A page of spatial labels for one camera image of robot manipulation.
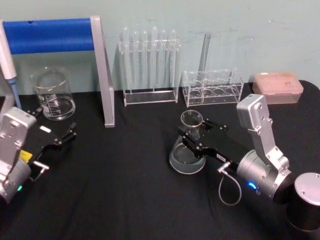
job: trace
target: blue bar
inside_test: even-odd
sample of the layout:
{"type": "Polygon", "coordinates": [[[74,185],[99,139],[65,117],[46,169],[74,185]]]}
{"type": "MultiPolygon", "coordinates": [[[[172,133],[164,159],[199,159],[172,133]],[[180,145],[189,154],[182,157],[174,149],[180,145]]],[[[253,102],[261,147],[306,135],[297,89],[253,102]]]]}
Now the blue bar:
{"type": "Polygon", "coordinates": [[[11,54],[93,51],[90,18],[3,23],[11,54]]]}

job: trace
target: white label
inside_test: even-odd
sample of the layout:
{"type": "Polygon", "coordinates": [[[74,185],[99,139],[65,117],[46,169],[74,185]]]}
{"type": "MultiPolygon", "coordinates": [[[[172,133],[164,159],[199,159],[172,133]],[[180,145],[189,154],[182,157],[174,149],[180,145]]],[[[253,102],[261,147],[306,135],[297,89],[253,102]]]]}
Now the white label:
{"type": "Polygon", "coordinates": [[[223,156],[221,156],[220,154],[217,153],[217,154],[216,154],[216,157],[217,157],[218,159],[226,162],[226,159],[225,159],[223,156]]]}
{"type": "Polygon", "coordinates": [[[41,129],[42,131],[47,132],[48,134],[51,133],[51,129],[49,129],[49,128],[45,127],[45,126],[41,126],[40,129],[41,129]]]}

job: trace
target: black tablecloth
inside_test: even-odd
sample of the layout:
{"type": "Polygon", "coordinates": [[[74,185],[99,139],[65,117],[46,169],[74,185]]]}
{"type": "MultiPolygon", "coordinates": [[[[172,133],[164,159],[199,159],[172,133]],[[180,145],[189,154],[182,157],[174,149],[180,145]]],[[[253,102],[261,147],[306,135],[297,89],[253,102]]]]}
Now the black tablecloth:
{"type": "MultiPolygon", "coordinates": [[[[297,104],[270,105],[277,146],[290,169],[320,173],[320,91],[302,81],[297,104]]],[[[243,95],[250,93],[247,84],[243,95]]],[[[0,209],[1,240],[258,240],[320,239],[319,229],[299,232],[286,219],[284,205],[256,195],[242,184],[234,207],[218,197],[220,164],[208,159],[194,175],[175,172],[168,160],[178,137],[182,97],[176,103],[124,107],[115,93],[115,128],[104,128],[100,93],[75,93],[75,114],[38,122],[63,133],[77,122],[69,147],[46,152],[51,166],[36,183],[24,186],[7,208],[0,209]]],[[[22,96],[24,109],[35,108],[35,96],[22,96]]],[[[227,124],[231,137],[252,149],[251,136],[240,127],[236,104],[192,107],[204,118],[227,124]]],[[[226,201],[238,190],[222,186],[226,201]]]]}

